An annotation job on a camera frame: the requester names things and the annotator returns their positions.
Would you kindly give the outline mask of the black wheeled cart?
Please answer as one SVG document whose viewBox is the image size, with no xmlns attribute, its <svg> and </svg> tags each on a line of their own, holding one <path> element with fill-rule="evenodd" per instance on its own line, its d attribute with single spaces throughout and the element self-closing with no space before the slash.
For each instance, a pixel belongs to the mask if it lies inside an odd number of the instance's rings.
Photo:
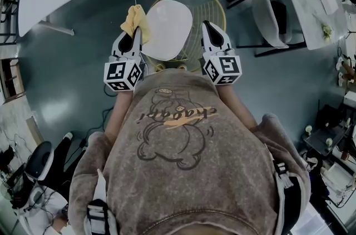
<svg viewBox="0 0 356 235">
<path fill-rule="evenodd" d="M 356 157 L 356 108 L 325 105 L 317 112 L 314 126 L 307 126 L 302 140 L 327 157 L 334 149 Z"/>
</svg>

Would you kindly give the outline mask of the black metal rack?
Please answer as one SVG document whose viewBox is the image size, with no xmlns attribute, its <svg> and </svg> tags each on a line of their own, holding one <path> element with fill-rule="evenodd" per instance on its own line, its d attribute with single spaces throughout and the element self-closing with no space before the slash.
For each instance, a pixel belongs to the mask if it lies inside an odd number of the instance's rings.
<svg viewBox="0 0 356 235">
<path fill-rule="evenodd" d="M 0 0 L 0 46 L 17 43 L 18 5 L 18 0 Z"/>
</svg>

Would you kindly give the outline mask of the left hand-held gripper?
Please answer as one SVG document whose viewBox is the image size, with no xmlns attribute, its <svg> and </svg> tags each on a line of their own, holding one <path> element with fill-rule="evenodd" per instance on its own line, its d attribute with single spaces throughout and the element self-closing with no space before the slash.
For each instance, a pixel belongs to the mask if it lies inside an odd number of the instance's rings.
<svg viewBox="0 0 356 235">
<path fill-rule="evenodd" d="M 142 30 L 137 27 L 132 37 L 122 32 L 112 45 L 109 61 L 105 63 L 103 81 L 112 91 L 133 91 L 144 76 L 141 67 Z"/>
</svg>

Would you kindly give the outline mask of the white box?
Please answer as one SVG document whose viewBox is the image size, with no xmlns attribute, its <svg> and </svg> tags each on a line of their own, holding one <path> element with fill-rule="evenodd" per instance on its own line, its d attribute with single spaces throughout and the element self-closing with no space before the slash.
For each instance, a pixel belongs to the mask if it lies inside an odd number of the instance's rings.
<svg viewBox="0 0 356 235">
<path fill-rule="evenodd" d="M 338 9 L 337 0 L 320 0 L 327 15 L 333 14 Z"/>
</svg>

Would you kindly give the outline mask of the gold wire round chair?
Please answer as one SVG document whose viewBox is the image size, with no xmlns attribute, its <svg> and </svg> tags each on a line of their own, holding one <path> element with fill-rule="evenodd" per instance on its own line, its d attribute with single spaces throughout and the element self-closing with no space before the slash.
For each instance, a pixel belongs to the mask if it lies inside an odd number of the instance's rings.
<svg viewBox="0 0 356 235">
<path fill-rule="evenodd" d="M 151 8 L 161 0 L 157 0 L 153 3 Z M 174 0 L 178 1 L 191 11 L 192 14 L 192 27 L 190 34 L 184 44 L 183 49 L 174 59 L 169 61 L 161 61 L 146 55 L 143 55 L 145 62 L 147 63 L 147 72 L 155 73 L 155 64 L 163 63 L 166 68 L 177 68 L 180 63 L 186 64 L 187 68 L 191 72 L 198 72 L 201 70 L 199 59 L 204 52 L 202 41 L 201 24 L 203 21 L 209 21 L 222 30 L 226 29 L 226 17 L 225 12 L 218 0 Z"/>
</svg>

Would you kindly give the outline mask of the pale flower bunch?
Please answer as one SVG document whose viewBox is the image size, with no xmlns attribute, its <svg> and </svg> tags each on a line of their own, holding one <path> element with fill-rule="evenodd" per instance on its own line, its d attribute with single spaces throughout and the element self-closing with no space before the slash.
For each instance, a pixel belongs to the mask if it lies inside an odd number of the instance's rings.
<svg viewBox="0 0 356 235">
<path fill-rule="evenodd" d="M 321 23 L 321 28 L 322 28 L 322 32 L 323 32 L 323 38 L 326 42 L 330 42 L 332 39 L 332 35 L 333 35 L 333 30 L 331 28 L 331 26 L 329 26 L 326 23 Z"/>
</svg>

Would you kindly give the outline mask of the yellow cloth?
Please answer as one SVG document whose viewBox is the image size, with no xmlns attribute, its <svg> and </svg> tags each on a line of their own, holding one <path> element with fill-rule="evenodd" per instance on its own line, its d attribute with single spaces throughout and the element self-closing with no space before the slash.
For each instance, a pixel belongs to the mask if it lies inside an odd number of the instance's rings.
<svg viewBox="0 0 356 235">
<path fill-rule="evenodd" d="M 134 36 L 134 31 L 136 28 L 139 27 L 142 33 L 142 44 L 146 44 L 151 38 L 151 32 L 146 13 L 140 4 L 131 6 L 128 9 L 126 20 L 120 25 L 120 27 L 131 38 Z"/>
</svg>

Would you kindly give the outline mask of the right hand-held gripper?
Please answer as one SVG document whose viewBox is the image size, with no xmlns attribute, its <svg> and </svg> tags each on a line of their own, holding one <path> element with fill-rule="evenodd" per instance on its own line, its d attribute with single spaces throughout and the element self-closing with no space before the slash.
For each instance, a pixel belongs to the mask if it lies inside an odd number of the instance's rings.
<svg viewBox="0 0 356 235">
<path fill-rule="evenodd" d="M 242 76 L 240 57 L 231 48 L 229 36 L 216 24 L 201 25 L 204 53 L 199 59 L 201 70 L 214 85 L 231 85 Z"/>
</svg>

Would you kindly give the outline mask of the person's brown printed shirt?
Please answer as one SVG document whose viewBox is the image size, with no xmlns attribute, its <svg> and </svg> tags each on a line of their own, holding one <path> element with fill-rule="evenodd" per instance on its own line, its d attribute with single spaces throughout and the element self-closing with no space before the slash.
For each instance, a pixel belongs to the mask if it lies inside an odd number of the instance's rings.
<svg viewBox="0 0 356 235">
<path fill-rule="evenodd" d="M 76 235 L 285 235 L 311 194 L 279 120 L 250 131 L 208 78 L 166 69 L 133 91 L 117 140 L 93 133 L 71 181 Z"/>
</svg>

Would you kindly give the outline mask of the person's right forearm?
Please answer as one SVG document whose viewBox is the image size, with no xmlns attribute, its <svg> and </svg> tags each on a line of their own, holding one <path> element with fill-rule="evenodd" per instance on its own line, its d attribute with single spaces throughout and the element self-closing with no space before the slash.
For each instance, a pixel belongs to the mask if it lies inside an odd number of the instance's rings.
<svg viewBox="0 0 356 235">
<path fill-rule="evenodd" d="M 255 118 L 235 93 L 232 85 L 217 86 L 216 89 L 220 99 L 247 129 L 252 131 L 258 126 Z"/>
</svg>

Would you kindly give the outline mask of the white plastic bag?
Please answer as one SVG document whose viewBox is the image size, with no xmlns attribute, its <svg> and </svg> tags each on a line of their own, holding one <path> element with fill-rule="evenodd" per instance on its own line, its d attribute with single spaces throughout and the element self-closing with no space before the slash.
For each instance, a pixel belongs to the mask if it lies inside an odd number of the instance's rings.
<svg viewBox="0 0 356 235">
<path fill-rule="evenodd" d="M 321 168 L 321 175 L 329 191 L 329 197 L 336 203 L 343 203 L 356 190 L 356 178 L 339 164 Z"/>
</svg>

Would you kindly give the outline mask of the white seat cushion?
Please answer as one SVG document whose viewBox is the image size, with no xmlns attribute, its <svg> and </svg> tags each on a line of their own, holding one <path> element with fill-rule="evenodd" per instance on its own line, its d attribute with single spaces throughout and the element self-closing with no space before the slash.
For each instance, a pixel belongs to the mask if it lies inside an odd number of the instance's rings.
<svg viewBox="0 0 356 235">
<path fill-rule="evenodd" d="M 178 1 L 161 0 L 148 11 L 146 17 L 150 39 L 142 46 L 142 53 L 161 61 L 174 59 L 190 34 L 191 11 Z"/>
</svg>

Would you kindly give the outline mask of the person's left forearm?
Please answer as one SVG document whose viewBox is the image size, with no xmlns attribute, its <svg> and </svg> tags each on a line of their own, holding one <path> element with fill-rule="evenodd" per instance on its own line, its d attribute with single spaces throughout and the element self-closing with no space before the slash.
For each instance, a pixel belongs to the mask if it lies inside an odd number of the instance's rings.
<svg viewBox="0 0 356 235">
<path fill-rule="evenodd" d="M 124 91 L 117 94 L 115 105 L 104 132 L 111 144 L 114 144 L 117 140 L 123 120 L 131 105 L 133 94 L 133 91 Z"/>
</svg>

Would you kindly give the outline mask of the black-edged white board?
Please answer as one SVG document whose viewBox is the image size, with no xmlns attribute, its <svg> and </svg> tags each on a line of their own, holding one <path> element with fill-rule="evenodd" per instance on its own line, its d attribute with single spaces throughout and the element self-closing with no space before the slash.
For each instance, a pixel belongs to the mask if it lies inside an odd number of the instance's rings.
<svg viewBox="0 0 356 235">
<path fill-rule="evenodd" d="M 310 203 L 308 203 L 303 215 L 292 228 L 291 233 L 292 235 L 334 235 Z"/>
</svg>

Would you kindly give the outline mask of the grey upholstered chair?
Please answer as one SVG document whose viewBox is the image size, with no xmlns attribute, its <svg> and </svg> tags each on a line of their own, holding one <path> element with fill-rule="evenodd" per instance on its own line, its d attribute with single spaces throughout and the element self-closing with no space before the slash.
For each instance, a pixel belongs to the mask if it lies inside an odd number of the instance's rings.
<svg viewBox="0 0 356 235">
<path fill-rule="evenodd" d="M 226 0 L 227 8 L 233 8 L 246 0 Z M 252 0 L 252 14 L 255 24 L 263 37 L 263 44 L 246 48 L 266 48 L 267 51 L 254 56 L 265 57 L 277 53 L 293 51 L 306 47 L 302 41 L 291 44 L 292 30 L 286 5 L 281 0 Z"/>
</svg>

